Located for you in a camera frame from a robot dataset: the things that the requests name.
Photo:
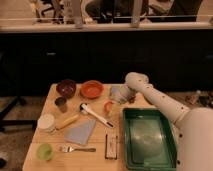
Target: white cup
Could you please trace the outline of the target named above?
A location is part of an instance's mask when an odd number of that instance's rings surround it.
[[[55,118],[52,114],[41,115],[38,119],[38,128],[45,132],[52,132],[55,130]]]

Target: teal plastic tray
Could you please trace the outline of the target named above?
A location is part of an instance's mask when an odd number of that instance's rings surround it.
[[[123,124],[129,170],[176,170],[176,143],[170,123],[159,110],[125,108]]]

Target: fork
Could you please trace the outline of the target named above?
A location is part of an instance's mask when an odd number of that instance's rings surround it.
[[[63,153],[70,153],[72,151],[96,152],[96,148],[73,148],[63,145],[60,147],[60,151]]]

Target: green cup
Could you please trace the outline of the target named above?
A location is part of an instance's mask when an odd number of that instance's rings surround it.
[[[50,160],[53,157],[53,149],[50,144],[41,144],[36,152],[36,156],[40,160]]]

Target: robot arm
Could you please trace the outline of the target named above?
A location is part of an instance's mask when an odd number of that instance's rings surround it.
[[[177,171],[213,170],[213,110],[189,109],[153,88],[144,74],[131,72],[125,81],[115,94],[117,102],[124,103],[141,92],[179,129]]]

